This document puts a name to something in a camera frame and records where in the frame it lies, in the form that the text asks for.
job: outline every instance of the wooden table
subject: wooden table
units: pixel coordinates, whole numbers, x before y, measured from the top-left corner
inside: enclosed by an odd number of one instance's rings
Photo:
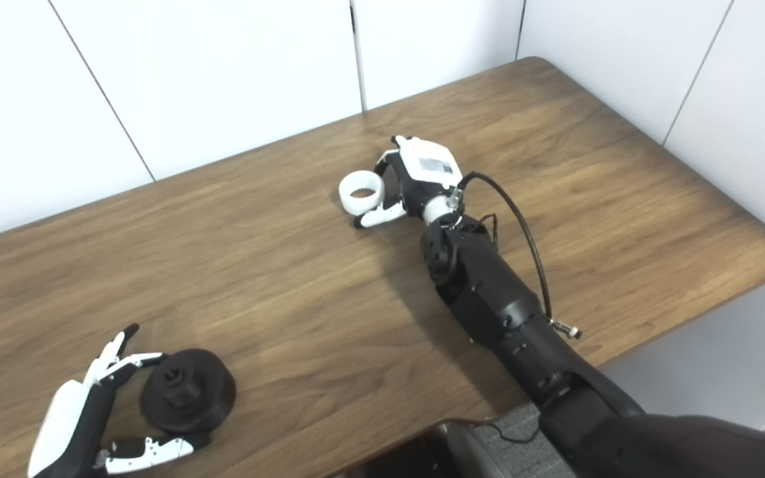
[[[55,388],[133,321],[130,352],[208,348],[238,383],[207,450],[141,476],[317,478],[525,403],[435,296],[422,223],[349,226],[338,181],[396,133],[507,188],[594,364],[765,282],[763,224],[550,64],[519,61],[0,235],[0,476],[25,476]],[[474,185],[467,205],[500,214],[501,253],[536,287],[499,197]],[[148,430],[147,375],[106,441]]]

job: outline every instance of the black cable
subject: black cable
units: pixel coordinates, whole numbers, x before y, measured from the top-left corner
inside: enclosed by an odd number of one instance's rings
[[[509,438],[508,436],[504,435],[503,430],[501,430],[501,427],[496,426],[495,424],[483,424],[482,426],[492,427],[493,429],[497,430],[497,435],[499,436],[499,438],[503,439],[503,441],[508,441],[510,443],[519,443],[520,445],[526,445],[528,443],[534,442],[535,439],[539,438],[539,432],[540,432],[540,430],[537,428],[532,435],[528,436],[528,438]]]
[[[525,220],[525,216],[521,214],[521,211],[519,210],[519,207],[515,205],[515,202],[513,202],[512,197],[510,197],[507,194],[507,191],[504,191],[503,188],[501,188],[501,185],[498,185],[495,182],[495,179],[489,178],[489,176],[484,175],[483,173],[478,173],[476,171],[472,171],[471,173],[468,173],[465,175],[465,177],[462,178],[462,181],[459,181],[459,185],[457,188],[465,191],[465,186],[468,185],[469,182],[471,182],[471,179],[482,179],[482,181],[485,181],[488,185],[491,185],[491,187],[495,188],[495,191],[497,191],[498,194],[501,195],[503,200],[506,200],[507,206],[513,211],[513,214],[515,214],[515,218],[519,220],[519,224],[521,226],[521,230],[525,233],[525,238],[527,238],[527,244],[529,247],[531,247],[531,254],[533,255],[533,262],[535,263],[535,266],[537,267],[537,273],[539,274],[539,285],[541,285],[541,289],[543,290],[543,303],[545,306],[545,314],[547,317],[552,318],[553,317],[553,311],[551,308],[551,294],[547,290],[547,279],[545,278],[545,270],[543,268],[543,265],[541,264],[541,258],[539,258],[539,250],[537,249],[537,243],[533,239],[533,234],[531,233],[531,228],[527,226],[527,221]]]
[[[480,218],[477,223],[483,224],[488,218],[491,218],[491,241],[495,243],[495,251],[501,248],[501,245],[497,241],[497,214],[486,214],[482,218]]]

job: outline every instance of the metal connector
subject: metal connector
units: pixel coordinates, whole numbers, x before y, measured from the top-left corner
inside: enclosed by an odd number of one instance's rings
[[[454,211],[459,210],[459,203],[462,201],[462,190],[453,187],[453,190],[450,191],[450,196],[447,197],[447,206],[449,208],[453,209]]]
[[[554,319],[551,319],[549,321],[549,324],[551,324],[551,327],[555,329],[558,332],[564,333],[568,339],[579,339],[580,337],[583,337],[583,331],[580,329],[577,329],[577,327],[571,327],[568,324],[561,323],[561,321],[557,321]]]

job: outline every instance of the black spool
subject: black spool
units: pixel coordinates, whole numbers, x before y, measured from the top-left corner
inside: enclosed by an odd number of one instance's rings
[[[161,361],[140,396],[140,412],[168,434],[211,432],[234,405],[234,378],[203,349],[180,351]]]

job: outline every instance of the white plastic ring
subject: white plastic ring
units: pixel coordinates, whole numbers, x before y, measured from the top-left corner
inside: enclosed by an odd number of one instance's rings
[[[356,191],[364,189],[373,191],[373,194],[367,197],[351,196]],[[385,184],[383,184],[383,178],[372,171],[353,171],[344,176],[341,184],[338,185],[338,195],[341,196],[344,210],[353,216],[358,216],[383,202]]]

